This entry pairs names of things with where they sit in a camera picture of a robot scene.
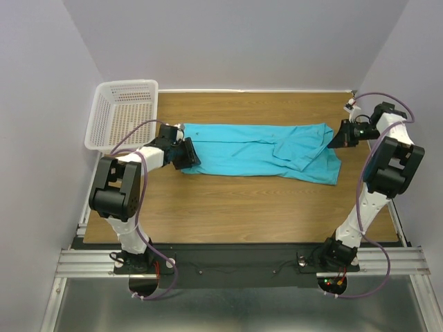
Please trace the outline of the turquoise blue t shirt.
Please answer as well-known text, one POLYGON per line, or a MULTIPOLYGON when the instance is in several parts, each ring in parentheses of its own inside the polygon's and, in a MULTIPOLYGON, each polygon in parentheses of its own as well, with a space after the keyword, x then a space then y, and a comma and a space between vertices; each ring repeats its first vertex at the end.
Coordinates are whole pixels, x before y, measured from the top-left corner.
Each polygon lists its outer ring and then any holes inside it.
POLYGON ((185 174, 280 176, 336 185, 341 161, 325 123, 300 126, 186 124, 200 165, 185 174))

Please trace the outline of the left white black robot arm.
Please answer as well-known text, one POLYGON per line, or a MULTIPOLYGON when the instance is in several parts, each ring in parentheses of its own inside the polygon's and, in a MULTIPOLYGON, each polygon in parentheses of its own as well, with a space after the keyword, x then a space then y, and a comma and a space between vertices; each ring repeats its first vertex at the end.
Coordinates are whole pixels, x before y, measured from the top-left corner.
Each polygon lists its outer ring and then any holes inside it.
POLYGON ((147 273, 154 265, 150 238, 138 217, 147 190, 147 173, 173 165, 176 170, 201 164, 185 126, 161 124, 151 142, 122 155, 112 152, 99 160, 89 195, 91 210, 116 233, 121 251, 110 254, 116 273, 147 273))

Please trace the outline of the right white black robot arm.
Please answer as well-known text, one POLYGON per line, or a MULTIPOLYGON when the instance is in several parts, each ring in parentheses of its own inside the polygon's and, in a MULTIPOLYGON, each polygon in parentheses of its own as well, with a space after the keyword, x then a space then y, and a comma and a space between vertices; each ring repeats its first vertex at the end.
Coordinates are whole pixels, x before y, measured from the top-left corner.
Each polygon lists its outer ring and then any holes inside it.
POLYGON ((410 109, 398 110, 382 102, 371 115, 363 115, 356 101, 345 105, 350 116, 342 120, 328 144, 332 149, 355 147, 373 141, 359 177, 356 203, 346 220, 325 240, 319 259, 326 268, 341 270, 356 264, 357 251, 379 211, 409 187, 425 150, 408 135, 406 125, 415 121, 410 109))

